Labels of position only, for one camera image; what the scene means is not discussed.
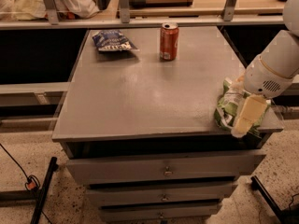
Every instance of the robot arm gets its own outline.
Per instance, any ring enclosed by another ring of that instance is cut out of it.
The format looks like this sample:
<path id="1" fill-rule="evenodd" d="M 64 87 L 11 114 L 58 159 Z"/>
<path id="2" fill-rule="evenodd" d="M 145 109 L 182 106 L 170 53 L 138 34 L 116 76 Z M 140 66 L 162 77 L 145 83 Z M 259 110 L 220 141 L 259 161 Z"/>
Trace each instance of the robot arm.
<path id="1" fill-rule="evenodd" d="M 290 31 L 281 30 L 247 67 L 244 88 L 266 98 L 279 96 L 299 73 L 299 0 L 288 0 L 283 20 Z"/>

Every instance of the speckled floor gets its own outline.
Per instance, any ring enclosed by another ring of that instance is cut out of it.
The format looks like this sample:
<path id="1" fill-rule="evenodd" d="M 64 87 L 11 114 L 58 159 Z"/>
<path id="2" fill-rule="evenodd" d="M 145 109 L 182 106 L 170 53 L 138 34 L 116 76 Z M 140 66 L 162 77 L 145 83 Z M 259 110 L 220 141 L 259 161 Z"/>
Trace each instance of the speckled floor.
<path id="1" fill-rule="evenodd" d="M 0 143 L 22 165 L 28 175 L 36 175 L 42 182 L 50 158 L 58 158 L 59 170 L 53 175 L 44 206 L 44 213 L 50 221 L 53 224 L 102 223 L 97 209 L 84 198 L 85 189 L 74 182 L 65 168 L 67 157 L 61 146 L 51 141 L 51 131 L 46 131 L 47 122 L 24 122 L 18 125 L 3 123 L 0 127 Z M 267 156 L 254 172 L 280 209 L 287 208 L 291 196 L 299 192 L 299 119 L 285 120 L 285 125 L 282 133 L 273 134 L 263 146 Z M 0 161 L 0 191 L 24 189 L 26 180 L 22 172 L 1 148 Z M 240 177 L 238 184 L 233 195 L 224 199 L 217 215 L 209 218 L 174 218 L 170 219 L 169 223 L 279 223 L 261 194 L 251 190 L 250 176 Z M 0 203 L 0 224 L 30 223 L 34 208 L 33 202 Z M 48 221 L 42 216 L 39 223 Z M 150 224 L 159 221 L 128 223 Z"/>

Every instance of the soda can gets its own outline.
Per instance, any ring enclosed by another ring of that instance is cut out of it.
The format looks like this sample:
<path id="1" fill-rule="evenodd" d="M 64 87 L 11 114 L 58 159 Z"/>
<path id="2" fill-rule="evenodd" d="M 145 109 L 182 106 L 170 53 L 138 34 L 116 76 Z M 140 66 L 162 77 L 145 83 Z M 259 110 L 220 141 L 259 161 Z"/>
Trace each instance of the soda can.
<path id="1" fill-rule="evenodd" d="M 174 60 L 178 50 L 178 25 L 173 22 L 163 23 L 160 32 L 160 57 Z"/>

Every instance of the power cord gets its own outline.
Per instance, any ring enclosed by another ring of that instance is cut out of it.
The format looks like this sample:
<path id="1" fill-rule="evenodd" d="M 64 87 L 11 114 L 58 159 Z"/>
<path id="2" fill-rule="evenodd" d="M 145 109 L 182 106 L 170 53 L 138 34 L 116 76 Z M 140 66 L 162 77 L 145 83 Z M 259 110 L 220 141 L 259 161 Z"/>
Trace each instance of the power cord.
<path id="1" fill-rule="evenodd" d="M 259 211 L 259 223 L 262 224 L 262 221 L 261 221 L 261 213 L 262 213 L 262 209 L 260 209 Z"/>
<path id="2" fill-rule="evenodd" d="M 30 191 L 34 198 L 37 200 L 36 197 L 36 192 L 39 190 L 40 188 L 40 182 L 38 180 L 38 178 L 34 175 L 27 175 L 26 172 L 23 170 L 23 168 L 19 165 L 19 163 L 10 155 L 10 153 L 3 147 L 3 145 L 0 143 L 0 147 L 8 154 L 8 156 L 20 167 L 21 171 L 24 173 L 27 182 L 25 183 L 25 188 Z M 47 217 L 47 215 L 41 211 L 41 213 L 44 215 L 44 217 L 46 218 L 46 220 L 49 222 L 49 224 L 52 224 L 52 222 L 50 221 L 50 219 Z"/>
<path id="3" fill-rule="evenodd" d="M 289 210 L 290 210 L 290 211 L 291 211 L 291 205 L 292 205 L 292 203 L 293 203 L 293 198 L 296 197 L 296 196 L 299 196 L 299 193 L 296 193 L 296 194 L 292 195 L 292 201 L 291 201 L 290 204 L 289 204 Z"/>

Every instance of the drawer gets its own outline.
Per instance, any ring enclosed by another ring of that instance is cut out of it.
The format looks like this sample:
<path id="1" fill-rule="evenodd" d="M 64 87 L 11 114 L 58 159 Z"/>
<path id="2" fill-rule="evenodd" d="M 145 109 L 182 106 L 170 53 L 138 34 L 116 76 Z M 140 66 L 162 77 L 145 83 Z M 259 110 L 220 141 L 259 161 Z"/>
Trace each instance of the drawer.
<path id="1" fill-rule="evenodd" d="M 218 181 L 113 189 L 87 189 L 86 196 L 93 205 L 98 207 L 139 203 L 222 200 L 229 197 L 236 186 L 236 182 Z"/>
<path id="2" fill-rule="evenodd" d="M 220 203 L 188 203 L 163 206 L 142 206 L 123 209 L 102 209 L 100 218 L 105 222 L 164 219 L 170 217 L 199 217 L 217 214 Z"/>
<path id="3" fill-rule="evenodd" d="M 70 160 L 66 166 L 77 183 L 90 185 L 250 175 L 264 156 L 261 150 L 179 153 Z"/>

